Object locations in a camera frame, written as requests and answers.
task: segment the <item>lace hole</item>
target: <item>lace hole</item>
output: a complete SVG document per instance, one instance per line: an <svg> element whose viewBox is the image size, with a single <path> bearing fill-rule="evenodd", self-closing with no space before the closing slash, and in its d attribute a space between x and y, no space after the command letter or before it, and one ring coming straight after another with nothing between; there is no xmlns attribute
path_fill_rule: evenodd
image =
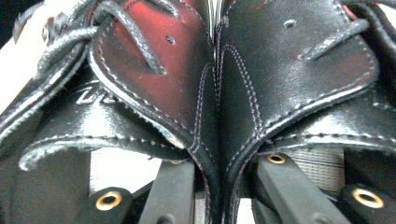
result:
<svg viewBox="0 0 396 224"><path fill-rule="evenodd" d="M267 157L267 159L271 163L276 163L276 164L282 164L283 162L285 162L285 158L279 155L270 155Z"/></svg>
<svg viewBox="0 0 396 224"><path fill-rule="evenodd" d="M288 21L285 21L285 23L283 23L283 26L285 27L285 28L293 28L293 27L295 27L297 25L297 21L295 21L295 20L288 20Z"/></svg>
<svg viewBox="0 0 396 224"><path fill-rule="evenodd" d="M171 45L175 45L175 44L176 44L176 40L175 40L172 36L170 36L170 35L167 35L167 36L166 36L166 40L167 40Z"/></svg>
<svg viewBox="0 0 396 224"><path fill-rule="evenodd" d="M108 211L117 207L121 202L122 196L117 191L110 191L102 195L96 201L96 208L101 211Z"/></svg>
<svg viewBox="0 0 396 224"><path fill-rule="evenodd" d="M384 206L384 201L369 190L354 189L352 191L352 196L359 203L371 208L381 208Z"/></svg>

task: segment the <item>shoelace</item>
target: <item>shoelace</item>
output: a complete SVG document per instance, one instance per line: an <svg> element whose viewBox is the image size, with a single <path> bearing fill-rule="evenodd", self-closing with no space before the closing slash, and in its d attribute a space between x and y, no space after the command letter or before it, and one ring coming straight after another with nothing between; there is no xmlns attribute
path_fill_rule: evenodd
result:
<svg viewBox="0 0 396 224"><path fill-rule="evenodd" d="M150 1L168 11L175 18L180 19L178 10L168 0ZM39 77L40 75L45 74L53 65L54 61L59 57L58 55L61 52L68 50L70 46L73 46L83 40L92 39L99 30L99 26L95 24L100 24L107 14L115 17L126 28L137 47L142 52L151 70L156 74L166 75L165 68L160 64L156 55L149 46L149 43L146 41L146 38L128 13L113 1L104 1L99 5L96 5L97 0L79 1L73 7L68 18L66 18L64 14L61 14L54 19L53 24L51 25L52 27L48 29L49 45L38 62L36 76ZM73 25L73 22L78 18L78 15L84 12L89 12L91 8L94 8L94 10L90 26L70 29L70 31L62 34L62 30Z"/></svg>
<svg viewBox="0 0 396 224"><path fill-rule="evenodd" d="M388 7L392 7L396 9L396 0L340 0L341 4L345 6L349 6L352 4L384 4ZM330 49L333 49L335 46L338 46L340 43L346 41L352 36L358 35L361 32L366 31L370 27L370 24L367 20L358 19L353 21L343 30L338 31L337 33L330 35L321 43L315 45L313 48L309 49L304 54L299 56L299 59L309 62L314 61L321 56L323 56Z"/></svg>

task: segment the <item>shoe tongue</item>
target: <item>shoe tongue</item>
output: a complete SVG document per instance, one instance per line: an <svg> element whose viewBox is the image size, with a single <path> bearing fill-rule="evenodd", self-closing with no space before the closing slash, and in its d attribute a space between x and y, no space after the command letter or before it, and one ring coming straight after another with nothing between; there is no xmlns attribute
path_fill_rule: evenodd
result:
<svg viewBox="0 0 396 224"><path fill-rule="evenodd" d="M61 150L92 151L102 147L164 160L188 158L187 152L170 145L151 124L105 91L90 69L83 69L46 106L35 141L25 149L20 167L28 170Z"/></svg>

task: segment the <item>stitching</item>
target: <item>stitching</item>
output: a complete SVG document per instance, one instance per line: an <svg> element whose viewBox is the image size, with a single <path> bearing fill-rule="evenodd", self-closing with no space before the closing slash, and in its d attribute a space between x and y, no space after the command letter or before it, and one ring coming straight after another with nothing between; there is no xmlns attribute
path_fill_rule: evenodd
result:
<svg viewBox="0 0 396 224"><path fill-rule="evenodd" d="M65 134L65 135L55 135L52 137L47 137L44 139L41 139L39 141L34 142L31 144L29 147L35 147L37 145L43 144L48 141L54 141L54 140L60 140L60 139L101 139L101 140L116 140L116 141L127 141L127 142L137 142L141 144L150 144L152 146L159 146L162 148L169 148L174 151L182 151L182 149L175 148L175 147L169 147L165 144L157 143L152 140L147 140L144 138L134 138L132 136L123 136L123 135L112 135L112 136L93 136L93 135L82 135L82 134Z"/></svg>
<svg viewBox="0 0 396 224"><path fill-rule="evenodd" d="M204 26L205 32L206 32L206 38L207 38L207 42L209 43L209 46L213 46L213 41L212 38L210 37L210 33L207 30L207 26L206 23L204 21L204 19L201 17L201 15L189 4L187 4L186 2L182 1L182 0L178 0L181 4L185 5L187 8L189 8L197 17L198 19L201 21L202 25Z"/></svg>
<svg viewBox="0 0 396 224"><path fill-rule="evenodd" d="M232 53L234 59L236 60L239 72L242 76L242 79L244 79L245 88L247 89L247 95L250 102L251 114L253 116L254 129L255 131L258 131L262 127L262 118L259 109L259 104L257 103L256 92L254 91L252 82L250 80L250 75L248 74L244 61L241 55L239 54L238 50L236 49L236 47L228 44L225 45L221 53L222 60L224 61L224 53L225 50L227 49Z"/></svg>
<svg viewBox="0 0 396 224"><path fill-rule="evenodd" d="M78 49L72 48L72 50L65 56L65 58L68 58L68 60L71 60L72 58L70 55L75 54L76 51L78 51ZM65 65L69 64L70 62L68 63L68 60L63 60L60 64L60 66L64 67ZM68 72L66 71L66 73L67 74L75 73L76 71L73 71L73 70L76 70L76 68L67 70ZM51 84L48 83L52 78L53 78L53 76L51 78L47 78L44 82L42 82L39 85L39 87L35 91L31 92L28 96L24 97L19 103L14 105L13 108L10 108L6 113L0 115L0 125L6 124L7 122L9 122L10 116L13 113L15 113L15 112L21 113L21 111L18 111L18 108L21 105L25 104L26 101L28 100L28 98L32 98L33 96L40 94L41 91L47 91L48 87L52 86ZM61 86L59 88L61 88L63 84L64 84L64 81L61 81L59 84ZM32 102L33 105L30 105L30 104L28 105L30 108L28 111L23 112L23 114L20 116L19 119L11 121L11 124L8 124L7 127L5 127L5 128L3 127L2 129L5 129L5 130L3 130L2 133L0 133L1 135L3 135L0 137L0 144L6 137L8 137L13 131L15 131L21 124L23 124L27 119L29 119L31 116L33 116L33 114L35 114L37 112L37 110L43 104L45 104L48 100L53 98L54 94L56 94L56 92L53 94L51 94L50 92L47 92L47 95L44 95L44 96L42 94L38 95L37 99Z"/></svg>
<svg viewBox="0 0 396 224"><path fill-rule="evenodd" d="M396 139L395 138L387 138L382 135L374 136L370 135L368 133L362 133L362 134L346 134L346 133L317 133L317 134L291 134L289 136L280 136L277 137L273 140L268 140L265 142L267 145L275 145L275 142L280 142L280 141L285 141L285 140L298 140L298 139L310 139L314 137L333 137L333 138L354 138L354 139L371 139L371 140L377 140L381 142L391 142L396 144Z"/></svg>
<svg viewBox="0 0 396 224"><path fill-rule="evenodd" d="M218 101L218 107L220 105L220 96L221 96L221 80L222 80L222 68L223 68L223 60L221 60L219 52L220 52L220 40L221 40L221 27L217 29L217 43L216 43L216 67L217 67L217 71L216 71L216 93L217 93L217 101Z"/></svg>
<svg viewBox="0 0 396 224"><path fill-rule="evenodd" d="M208 69L210 68L210 63L207 63L204 67L204 70L201 74L201 80L199 83L199 91L198 91L198 102L197 109L195 112L195 124L194 124L194 141L201 140L201 126L202 126L202 107L204 104L204 87L205 87L205 78Z"/></svg>
<svg viewBox="0 0 396 224"><path fill-rule="evenodd" d="M218 77L215 73L214 68L212 68L212 74L213 74L213 82L215 83L215 98L216 98L216 106L219 108L219 83L218 83Z"/></svg>
<svg viewBox="0 0 396 224"><path fill-rule="evenodd" d="M128 3L128 5L126 5L124 7L124 10L128 11L131 7L133 7L134 5L136 5L137 3L143 2L144 0L134 0L130 3Z"/></svg>
<svg viewBox="0 0 396 224"><path fill-rule="evenodd" d="M396 108L394 108L391 105L387 105L387 104L380 104L380 103L373 103L373 107L378 108L378 109L382 109L382 110L386 110L386 111L391 111L393 113L396 113Z"/></svg>
<svg viewBox="0 0 396 224"><path fill-rule="evenodd" d="M231 9L233 8L233 5L234 5L235 3L236 3L236 0L234 0L234 1L230 4L229 8L228 8L227 11L226 11L226 17L228 17L228 15L229 15L229 13L230 13L230 11L231 11ZM334 5L334 8L333 8L333 9L334 9L335 11L338 11L338 13L340 14L340 16L344 19L344 22L347 23L347 22L348 22L347 14L345 13L345 11L343 11L343 9L341 8L341 5L339 5L335 0L333 0L332 3L333 3L333 5ZM363 42L361 41L361 39L360 39L358 36L355 36L355 39L356 39L357 41L359 41L359 44L360 44L361 46L363 45ZM230 167L233 165L233 163L234 163L236 157L247 147L247 145L250 144L250 143L252 143L253 140L255 140L255 139L258 140L259 137L260 137L261 135L267 134L267 133L268 133L268 129L271 128L272 126L274 126L277 122L281 121L282 119L286 119L287 117L291 116L292 114L294 114L294 113L296 113L296 112L299 112L299 111L303 110L305 107L307 107L307 106L309 106L309 105L312 105L313 103L319 101L319 100L322 99L322 98L325 98L325 97L328 96L328 95L331 95L331 94L336 93L336 92L338 92L338 91L343 91L343 90L345 90L345 89L347 89L347 88L349 88L349 87L355 85L356 83L358 83L358 82L359 82L360 80L362 80L363 78L369 76L369 75L370 75L370 72L373 71L373 70L375 70L375 68L374 68L374 66L373 66L374 60L372 59L372 54L371 54L370 52L367 52L367 49L366 49L366 48L362 48L362 49L363 49L363 52L365 52L365 55L366 55L366 57L367 57L368 60L369 60L369 64L371 65L371 66L369 67L369 70L370 70L370 71L363 73L361 77L357 78L353 83L351 83L351 84L349 84L349 85L346 85L346 86L343 87L343 88L334 89L334 90L332 90L332 91L330 91L330 92L328 92L328 93L322 93L322 94L321 94L318 98L316 98L316 99L308 99L307 102L306 102L305 104L297 105L297 106L295 106L294 109L292 109L291 111L287 112L285 115L280 116L278 119L275 119L275 120L273 120L273 121L269 121L263 128L260 128L260 129L259 129L258 131L256 131L252 136L250 136L249 139L245 142L245 144L242 145L241 148L233 155L233 157L231 158L230 163L229 163L229 164L227 165L227 167L226 167L226 174L229 172ZM232 216L231 216L231 212L232 212L232 209L230 209L230 215L229 215L229 221L230 221L230 222L231 222L231 217L232 217Z"/></svg>
<svg viewBox="0 0 396 224"><path fill-rule="evenodd" d="M208 216L208 214L210 214L210 204L211 204L211 193L210 193L210 187L206 178L206 173L204 172L204 168L202 166L202 164L198 161L198 159L195 157L195 154L191 153L192 159L195 161L195 163L197 164L198 168L201 170L201 173L203 174L203 178L204 178L204 186L205 186L205 191L207 193L208 197L205 197L205 203L206 203L206 214Z"/></svg>
<svg viewBox="0 0 396 224"><path fill-rule="evenodd" d="M217 163L215 162L215 159L213 158L212 153L210 152L209 148L204 144L204 142L201 140L201 127L202 127L202 113L203 113L203 103L204 103L204 89L205 89L205 78L207 75L207 71L211 64L208 63L205 67L204 70L201 74L201 80L200 80L200 87L199 87L199 92L198 92L198 103L197 103L197 110L196 110L196 116L195 116L195 127L194 127L194 141L192 145L189 147L189 150L191 150L191 153L195 154L199 149L200 146L204 148L204 150L207 152L209 155L209 158L212 160L214 165L217 167Z"/></svg>
<svg viewBox="0 0 396 224"><path fill-rule="evenodd" d="M334 9L342 10L340 7L338 7L338 4L337 4L335 1L333 1L333 2L334 2L334 5L335 5L335 8L334 8ZM375 68L374 68L374 59L373 59L372 54L371 54L370 52L368 52L368 49L367 49L367 48L364 48L364 47L363 47L364 43L361 41L361 39L360 39L358 36L355 36L354 38L359 42L359 45L361 46L361 49L363 50L365 56L366 56L367 59L369 60L369 64L371 65L371 66L369 67L369 71L363 73L363 74L361 75L361 77L358 77L353 83L350 83L350 84L348 84L348 85L346 85L345 87L342 87L342 88L340 88L340 89L334 89L334 90L329 91L329 92L327 92L327 93L322 93L322 94L320 94L319 97L316 98L316 99L308 99L304 104L299 104L299 105L295 106L292 110L290 110L289 112L287 112L286 114L280 116L279 118L269 121L267 124L265 124L265 126L264 126L263 128L261 128L260 130L258 130L257 132L255 132L252 136L250 136L249 139L246 141L246 143L245 143L244 145L242 145L241 148L233 155L233 157L231 158L230 163L227 165L226 173L229 172L230 167L233 165L233 162L235 161L236 157L241 153L241 151L244 150L244 149L246 148L246 146L247 146L248 144L250 144L255 138L258 138L258 137L261 136L261 135L266 135L266 134L268 134L268 129L269 129L269 128L273 127L275 124L277 124L278 122L282 121L283 119L286 119L286 118L288 118L289 116L291 116L291 115L293 115L293 114L296 114L296 113L298 113L298 112L304 110L304 108L306 108L306 107L312 105L313 103L315 103L315 102L317 102L317 101L319 101L319 100L321 100L321 99L323 99L323 98L326 98L327 96L329 96L329 95L331 95L331 94L334 94L334 93L337 93L337 92L346 90L346 89L348 89L349 87L352 87L352 86L356 85L359 81L361 81L361 80L364 79L365 77L369 76L369 75L371 74L371 72L372 72L373 70L375 70Z"/></svg>
<svg viewBox="0 0 396 224"><path fill-rule="evenodd" d="M114 24L114 22L111 22L110 25L107 26L106 32L109 32L109 31L110 31L110 28L113 28L113 24ZM165 113L162 112L159 108L157 108L155 105L151 105L151 104L149 103L149 101L147 101L147 100L141 98L141 97L138 96L135 92L130 91L130 90L128 89L128 87L127 87L125 84L122 84L122 83L120 83L120 81L118 81L117 76L116 76L115 74L113 74L113 73L111 72L110 68L107 66L107 64L106 64L106 59L105 59L105 57L104 57L104 55L103 55L103 54L104 54L104 51L103 51L103 39L104 39L104 37L106 37L106 32L102 32L101 36L99 37L99 56L100 56L100 59L102 60L102 65L103 65L103 67L107 70L107 73L108 73L111 77L113 77L114 82L115 82L116 84L118 84L120 87L122 87L125 91L131 93L136 101L141 102L141 103L143 103L143 104L145 104L145 105L147 105L147 106L153 108L153 109L154 109L158 114L160 114L161 116L164 116L164 117L166 117L166 118L172 120L176 125L178 125L179 127L181 127L183 130L187 131L189 134L193 134L193 132L192 132L191 130L189 130L185 125L183 125L181 122L179 122L178 120L173 119L173 118L170 117L169 115L165 114Z"/></svg>
<svg viewBox="0 0 396 224"><path fill-rule="evenodd" d="M236 0L233 0L233 2L230 4L230 6L227 8L227 11L225 12L225 16L228 17L230 14L231 9L233 9L233 5L235 5Z"/></svg>

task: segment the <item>black leather shoe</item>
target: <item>black leather shoe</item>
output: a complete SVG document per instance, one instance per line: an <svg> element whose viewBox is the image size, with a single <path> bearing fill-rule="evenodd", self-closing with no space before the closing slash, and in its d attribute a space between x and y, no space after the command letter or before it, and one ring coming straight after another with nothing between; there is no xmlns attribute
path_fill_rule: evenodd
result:
<svg viewBox="0 0 396 224"><path fill-rule="evenodd" d="M393 1L377 2L395 6ZM328 200L323 210L320 206L309 207L307 213L298 210L315 202L316 196L295 199L284 194L295 189L294 195L309 195L309 191L298 190L305 189L294 181L301 172L288 176L286 166L300 168L277 153L335 147L394 156L394 28L377 17L376 5L350 8L359 19L333 0L223 2L217 30L222 223L236 221L242 191L238 186L249 164L251 173L258 175L254 178L261 181L254 186L265 189L256 190L256 196L264 195L261 203L278 220L347 222ZM249 163L252 159L259 164ZM277 170L268 160L285 168ZM346 182L352 176L347 175ZM318 188L312 195L324 197ZM267 211L256 206L258 210Z"/></svg>
<svg viewBox="0 0 396 224"><path fill-rule="evenodd" d="M55 18L37 74L0 118L0 167L15 172L1 172L2 219L74 222L89 181L89 158L77 152L116 147L192 159L202 172L205 223L217 222L211 20L206 1L181 0L81 1Z"/></svg>

